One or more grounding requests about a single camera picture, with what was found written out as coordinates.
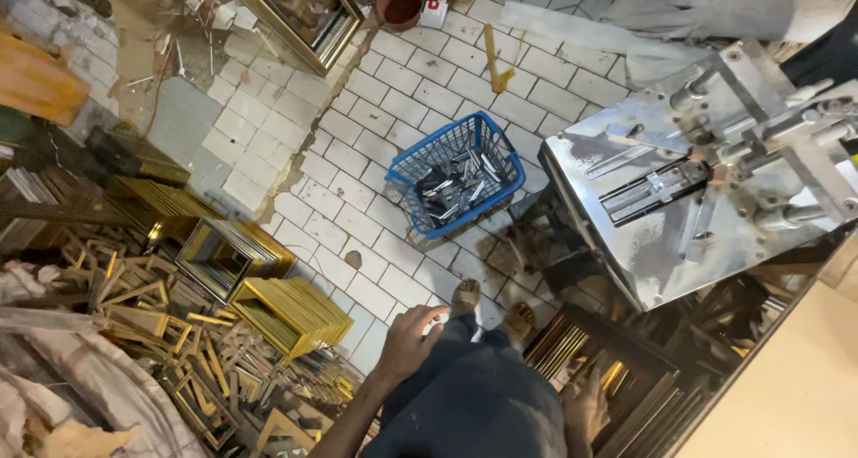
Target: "metal machine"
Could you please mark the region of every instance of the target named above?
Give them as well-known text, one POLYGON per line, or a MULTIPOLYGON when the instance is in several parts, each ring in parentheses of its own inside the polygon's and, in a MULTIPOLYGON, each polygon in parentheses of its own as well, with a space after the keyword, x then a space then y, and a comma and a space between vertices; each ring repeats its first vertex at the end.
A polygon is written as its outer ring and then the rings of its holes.
POLYGON ((638 310, 858 217, 858 81, 796 89, 741 41, 543 142, 573 229, 638 310))

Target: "red pot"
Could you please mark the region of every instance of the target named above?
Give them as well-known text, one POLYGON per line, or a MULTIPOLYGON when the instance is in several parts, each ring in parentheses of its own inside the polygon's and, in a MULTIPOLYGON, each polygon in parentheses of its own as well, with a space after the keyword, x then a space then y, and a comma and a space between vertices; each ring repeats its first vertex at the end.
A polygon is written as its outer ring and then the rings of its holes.
POLYGON ((376 0, 376 11, 386 29, 402 32, 417 25, 424 4, 425 0, 376 0))

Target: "orange cloth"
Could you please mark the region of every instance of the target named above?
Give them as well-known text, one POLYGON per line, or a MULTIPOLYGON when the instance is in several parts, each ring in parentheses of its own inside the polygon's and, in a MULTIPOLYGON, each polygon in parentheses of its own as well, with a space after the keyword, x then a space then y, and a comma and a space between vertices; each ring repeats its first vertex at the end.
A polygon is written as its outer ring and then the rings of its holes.
POLYGON ((87 94, 89 84, 62 63, 0 31, 0 104, 69 126, 87 94))

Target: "person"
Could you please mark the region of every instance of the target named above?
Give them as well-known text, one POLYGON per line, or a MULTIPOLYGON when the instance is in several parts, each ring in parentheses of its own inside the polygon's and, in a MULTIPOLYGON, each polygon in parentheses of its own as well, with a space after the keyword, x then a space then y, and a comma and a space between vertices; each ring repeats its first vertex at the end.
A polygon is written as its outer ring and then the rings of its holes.
POLYGON ((592 456, 607 423, 600 373, 586 392, 566 386, 558 395, 522 360, 530 307, 517 304, 475 343, 478 303, 479 283, 465 280, 451 309, 419 305, 397 315, 375 369, 309 458, 354 457, 380 408, 380 432, 362 458, 592 456), (422 335, 448 311, 445 324, 422 335))

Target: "bolt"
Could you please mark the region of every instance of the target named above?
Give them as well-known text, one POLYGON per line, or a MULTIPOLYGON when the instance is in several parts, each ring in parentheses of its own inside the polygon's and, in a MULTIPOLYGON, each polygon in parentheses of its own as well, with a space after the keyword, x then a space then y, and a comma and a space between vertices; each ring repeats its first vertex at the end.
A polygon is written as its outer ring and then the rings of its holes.
POLYGON ((822 115, 816 109, 805 109, 801 112, 801 119, 805 123, 815 123, 822 119, 822 115))

